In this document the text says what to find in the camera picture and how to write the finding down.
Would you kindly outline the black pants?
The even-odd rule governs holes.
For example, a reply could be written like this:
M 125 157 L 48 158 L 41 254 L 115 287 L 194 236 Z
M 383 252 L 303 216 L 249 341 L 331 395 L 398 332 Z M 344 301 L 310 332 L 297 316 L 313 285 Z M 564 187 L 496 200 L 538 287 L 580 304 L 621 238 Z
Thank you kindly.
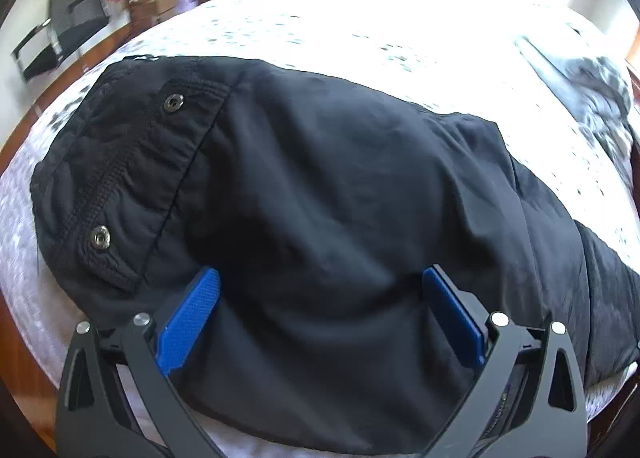
M 585 386 L 639 356 L 637 273 L 495 124 L 342 79 L 229 57 L 116 62 L 30 193 L 43 259 L 101 327 L 219 273 L 179 389 L 278 443 L 431 443 L 472 380 L 424 301 L 435 264 L 489 311 L 562 322 Z

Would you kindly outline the quilted grey mattress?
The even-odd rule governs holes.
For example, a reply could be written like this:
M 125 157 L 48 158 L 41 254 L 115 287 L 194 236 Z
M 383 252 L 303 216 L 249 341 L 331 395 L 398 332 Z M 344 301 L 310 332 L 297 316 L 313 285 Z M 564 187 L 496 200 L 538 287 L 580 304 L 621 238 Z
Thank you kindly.
M 356 82 L 425 108 L 495 122 L 510 153 L 576 220 L 630 266 L 639 220 L 612 162 L 586 140 L 516 46 L 521 11 L 469 18 L 452 0 L 216 0 L 142 33 L 116 52 L 228 55 Z M 78 308 L 36 249 L 28 185 L 35 164 L 100 75 L 92 68 L 47 106 L 1 179 L 1 290 L 15 328 L 58 383 Z

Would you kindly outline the folded grey bedding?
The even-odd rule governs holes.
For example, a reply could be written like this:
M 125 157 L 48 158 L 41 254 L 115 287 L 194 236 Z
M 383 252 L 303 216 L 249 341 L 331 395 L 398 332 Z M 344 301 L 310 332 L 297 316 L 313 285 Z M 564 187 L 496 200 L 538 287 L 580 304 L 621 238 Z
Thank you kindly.
M 515 44 L 586 140 L 602 147 L 623 183 L 631 187 L 631 90 L 620 65 L 602 43 L 571 25 L 532 31 Z

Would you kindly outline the stacked cardboard boxes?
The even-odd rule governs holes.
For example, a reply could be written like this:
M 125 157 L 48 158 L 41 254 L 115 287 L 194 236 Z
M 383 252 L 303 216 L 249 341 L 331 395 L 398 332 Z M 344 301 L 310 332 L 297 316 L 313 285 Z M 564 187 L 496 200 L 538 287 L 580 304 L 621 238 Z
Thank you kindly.
M 130 4 L 131 27 L 136 31 L 154 27 L 176 14 L 178 0 L 137 0 Z

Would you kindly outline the black office chair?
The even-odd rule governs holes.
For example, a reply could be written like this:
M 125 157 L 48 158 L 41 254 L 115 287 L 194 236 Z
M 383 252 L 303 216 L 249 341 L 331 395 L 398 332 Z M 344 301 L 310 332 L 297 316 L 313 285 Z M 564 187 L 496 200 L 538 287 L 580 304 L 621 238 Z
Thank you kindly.
M 23 80 L 28 82 L 55 70 L 109 23 L 104 0 L 48 0 L 46 20 L 29 30 L 12 51 Z M 22 51 L 41 33 L 47 37 L 46 46 L 24 64 Z

